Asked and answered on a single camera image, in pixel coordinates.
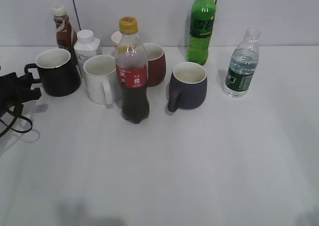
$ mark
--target bottle cap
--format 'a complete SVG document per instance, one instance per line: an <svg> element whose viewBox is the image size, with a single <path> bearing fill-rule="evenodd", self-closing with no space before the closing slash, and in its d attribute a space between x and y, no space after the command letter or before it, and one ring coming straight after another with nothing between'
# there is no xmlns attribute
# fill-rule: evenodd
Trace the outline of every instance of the bottle cap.
<svg viewBox="0 0 319 226"><path fill-rule="evenodd" d="M66 14L66 11L64 9L64 6L62 5L56 5L52 7L52 13L54 16L62 16Z"/></svg>
<svg viewBox="0 0 319 226"><path fill-rule="evenodd" d="M76 36L80 43L89 43L94 41L94 34L91 30L81 30L76 34Z"/></svg>
<svg viewBox="0 0 319 226"><path fill-rule="evenodd" d="M125 35L132 35L138 32L138 21L131 16L126 16L120 20L120 32Z"/></svg>

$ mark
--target black strap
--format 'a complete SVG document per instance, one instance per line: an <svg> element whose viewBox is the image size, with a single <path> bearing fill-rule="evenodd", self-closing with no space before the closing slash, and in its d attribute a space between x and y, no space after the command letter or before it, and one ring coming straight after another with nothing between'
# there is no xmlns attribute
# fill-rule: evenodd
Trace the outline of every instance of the black strap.
<svg viewBox="0 0 319 226"><path fill-rule="evenodd" d="M2 119L0 119L0 122L3 123L6 126L6 129L3 132L0 133L0 137L2 137L10 129L15 131L15 132L17 132L17 133L22 133L22 134L23 133L27 133L27 132L32 130L33 123L32 123L32 121L30 119L26 118L25 116L22 116L22 110L23 110L23 105L22 104L15 105L13 111L10 111L9 109L6 109L6 112L9 113L10 115L12 115L14 118L11 121L11 123L8 124L8 125ZM29 122L30 128L27 129L27 130L16 130L16 129L13 129L12 127L15 124L17 119L22 119L22 120L25 120L25 121Z"/></svg>
<svg viewBox="0 0 319 226"><path fill-rule="evenodd" d="M2 119L0 119L0 122L3 123L6 126L6 129L0 133L0 138L3 135L5 135L5 133L7 133L10 129L15 131L15 132L18 132L18 133L27 133L27 132L31 131L32 127L33 127L32 121L30 119L22 116L23 105L22 105L22 100L21 100L21 93L19 92L18 88L16 86L14 86L11 82L7 81L7 84L10 87L14 87L14 90L15 90L15 93L16 93L16 96L17 96L17 102L16 102L16 104L14 106L14 110L13 111L9 110L7 105L5 106L6 112L9 113L10 115L12 115L14 118L11 121L11 123L8 124L8 125ZM13 129L12 127L13 127L13 125L15 124L15 122L16 122L16 120L18 118L29 122L31 127L29 129L23 130L23 131Z"/></svg>

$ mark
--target black bag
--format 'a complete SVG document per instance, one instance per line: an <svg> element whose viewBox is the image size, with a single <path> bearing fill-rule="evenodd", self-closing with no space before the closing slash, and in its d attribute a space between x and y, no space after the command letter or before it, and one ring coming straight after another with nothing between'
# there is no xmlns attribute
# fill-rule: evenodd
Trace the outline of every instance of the black bag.
<svg viewBox="0 0 319 226"><path fill-rule="evenodd" d="M17 77L15 72L0 76L0 122L6 126L6 129L0 132L0 137L10 129L18 133L27 133L32 130L32 121L22 116L22 110L23 103L37 100L41 97L40 88L31 90L33 81L31 73L21 77ZM9 124L6 124L1 119L6 112L13 116L13 120ZM30 128L24 131L13 129L12 127L18 118L29 122Z"/></svg>

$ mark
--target brown sauce bottle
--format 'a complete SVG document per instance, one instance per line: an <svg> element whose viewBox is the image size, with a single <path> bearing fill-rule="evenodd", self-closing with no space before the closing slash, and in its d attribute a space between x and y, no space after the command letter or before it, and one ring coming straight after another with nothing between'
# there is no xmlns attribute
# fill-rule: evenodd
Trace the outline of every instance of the brown sauce bottle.
<svg viewBox="0 0 319 226"><path fill-rule="evenodd" d="M72 29L64 6L56 5L52 8L54 22L56 25L56 42L58 47L66 49L71 53L72 60L77 64L76 55L74 52L74 44L76 43L76 33Z"/></svg>

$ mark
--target dark gray mug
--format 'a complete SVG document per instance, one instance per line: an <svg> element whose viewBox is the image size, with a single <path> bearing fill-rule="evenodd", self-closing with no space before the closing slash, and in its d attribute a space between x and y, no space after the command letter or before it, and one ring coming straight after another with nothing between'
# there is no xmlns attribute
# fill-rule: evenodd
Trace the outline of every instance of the dark gray mug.
<svg viewBox="0 0 319 226"><path fill-rule="evenodd" d="M168 110L178 108L195 109L200 106L207 93L207 73L204 67L193 62L177 65L169 83Z"/></svg>

